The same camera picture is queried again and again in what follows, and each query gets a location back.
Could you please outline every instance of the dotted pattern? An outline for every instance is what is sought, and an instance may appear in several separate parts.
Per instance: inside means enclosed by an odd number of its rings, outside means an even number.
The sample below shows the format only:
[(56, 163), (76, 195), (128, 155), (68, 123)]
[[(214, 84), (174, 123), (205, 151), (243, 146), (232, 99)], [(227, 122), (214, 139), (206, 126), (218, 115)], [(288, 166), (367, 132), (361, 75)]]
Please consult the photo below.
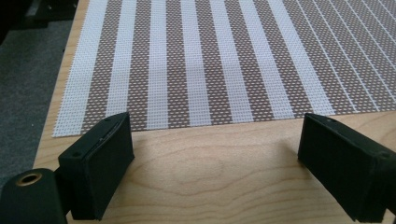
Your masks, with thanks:
[(301, 118), (304, 116), (304, 113), (312, 113), (311, 104), (309, 104), (303, 84), (298, 77), (297, 70), (293, 64), (282, 34), (277, 27), (276, 20), (268, 2), (255, 0), (254, 4), (256, 8), (260, 9), (258, 12), (262, 27), (270, 43), (271, 51), (274, 54), (276, 65), (289, 96), (295, 117)]
[(248, 35), (245, 19), (237, 1), (225, 1), (239, 64), (245, 80), (247, 97), (255, 121), (273, 119), (273, 113), (264, 88), (262, 74)]
[(210, 1), (196, 0), (195, 5), (197, 8), (201, 49), (204, 58), (210, 118), (212, 124), (231, 123), (233, 119), (231, 117), (230, 103), (225, 86)]
[(96, 55), (90, 95), (82, 126), (82, 133), (106, 116), (108, 89), (117, 41), (122, 1), (110, 0), (107, 4), (105, 21)]
[(166, 1), (166, 57), (169, 128), (187, 127), (189, 101), (180, 1)]
[[(131, 113), (132, 130), (142, 131), (148, 128), (149, 55), (151, 50), (156, 50), (149, 48), (151, 4), (162, 0), (132, 1), (136, 1), (134, 38), (122, 40), (133, 41), (127, 107)], [(235, 45), (237, 51), (252, 117), (255, 121), (273, 119), (269, 96), (263, 84), (239, 1), (224, 1), (227, 10), (227, 15), (224, 16), (229, 20), (233, 35), (233, 43), (230, 44)], [(300, 80), (300, 76), (304, 74), (297, 73), (268, 2), (252, 1), (271, 49), (267, 53), (272, 54), (276, 60), (276, 68), (281, 75), (294, 117), (302, 117), (305, 112), (312, 112)], [(211, 124), (232, 123), (229, 94), (223, 72), (224, 66), (229, 65), (221, 60), (226, 55), (220, 55), (219, 52), (210, 0), (194, 2), (198, 22), (197, 35), (201, 42), (196, 48), (202, 52)], [(94, 8), (95, 4), (98, 3), (91, 2), (90, 7)], [(287, 0), (283, 1), (283, 5), (337, 114), (396, 109), (394, 1)], [(109, 0), (106, 11), (101, 11), (102, 18), (105, 17), (104, 23), (89, 23), (102, 26), (98, 48), (92, 51), (96, 55), (95, 61), (92, 60), (92, 75), (88, 76), (89, 70), (81, 69), (81, 66), (76, 70), (76, 64), (82, 63), (85, 55), (90, 54), (89, 48), (78, 45), (78, 49), (85, 50), (77, 50), (75, 55), (54, 136), (76, 134), (75, 131), (67, 129), (76, 129), (79, 125), (82, 127), (80, 133), (85, 133), (105, 116), (121, 7), (121, 0)], [(84, 22), (83, 30), (91, 29), (92, 27), (86, 26)], [(164, 104), (167, 104), (168, 108), (169, 128), (189, 127), (189, 97), (194, 99), (198, 96), (188, 95), (180, 0), (166, 0), (166, 47), (164, 60), (168, 76), (163, 85), (167, 88), (167, 102)], [(77, 86), (74, 83), (78, 83), (83, 77), (92, 77), (89, 89), (84, 87), (87, 90), (83, 90), (83, 85), (74, 89)], [(83, 92), (87, 92), (89, 96), (82, 119), (73, 116), (76, 113), (72, 108), (73, 102), (68, 100), (68, 95), (77, 96)]]
[(137, 1), (128, 94), (132, 131), (145, 130), (147, 124), (150, 11), (150, 1)]

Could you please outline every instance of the gray carpet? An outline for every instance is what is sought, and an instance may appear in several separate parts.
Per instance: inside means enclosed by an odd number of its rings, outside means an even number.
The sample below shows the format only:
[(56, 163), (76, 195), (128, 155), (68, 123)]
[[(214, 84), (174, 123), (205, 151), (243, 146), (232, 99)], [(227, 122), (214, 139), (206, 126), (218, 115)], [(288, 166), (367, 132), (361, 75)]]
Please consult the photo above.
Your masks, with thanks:
[(71, 24), (10, 31), (0, 45), (0, 189), (33, 167)]

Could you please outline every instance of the light wood surface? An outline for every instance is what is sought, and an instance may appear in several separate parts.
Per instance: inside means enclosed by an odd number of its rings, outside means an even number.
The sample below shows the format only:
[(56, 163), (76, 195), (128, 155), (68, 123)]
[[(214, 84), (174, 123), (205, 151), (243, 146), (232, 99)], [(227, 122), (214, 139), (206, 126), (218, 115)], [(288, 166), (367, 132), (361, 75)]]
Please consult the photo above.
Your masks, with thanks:
[[(35, 159), (57, 158), (78, 137), (52, 138), (88, 1), (80, 0)], [(396, 151), (396, 112), (335, 116)], [(132, 133), (135, 160), (102, 224), (353, 223), (297, 162), (301, 119)], [(384, 223), (392, 223), (389, 211)], [(99, 223), (75, 221), (69, 223)]]

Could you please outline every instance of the striped placemat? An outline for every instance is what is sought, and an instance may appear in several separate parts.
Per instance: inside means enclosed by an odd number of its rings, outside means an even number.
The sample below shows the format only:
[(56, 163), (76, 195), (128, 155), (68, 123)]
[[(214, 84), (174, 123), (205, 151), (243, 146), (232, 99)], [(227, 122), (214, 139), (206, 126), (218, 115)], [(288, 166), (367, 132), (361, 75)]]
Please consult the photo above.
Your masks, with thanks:
[(393, 0), (91, 0), (53, 136), (396, 109)]

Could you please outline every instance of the woven mat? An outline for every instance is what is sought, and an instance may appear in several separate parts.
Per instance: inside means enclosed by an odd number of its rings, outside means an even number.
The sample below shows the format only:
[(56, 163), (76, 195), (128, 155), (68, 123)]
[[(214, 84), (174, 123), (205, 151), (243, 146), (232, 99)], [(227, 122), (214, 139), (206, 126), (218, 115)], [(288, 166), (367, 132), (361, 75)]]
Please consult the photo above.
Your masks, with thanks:
[(396, 109), (392, 0), (91, 0), (53, 136)]

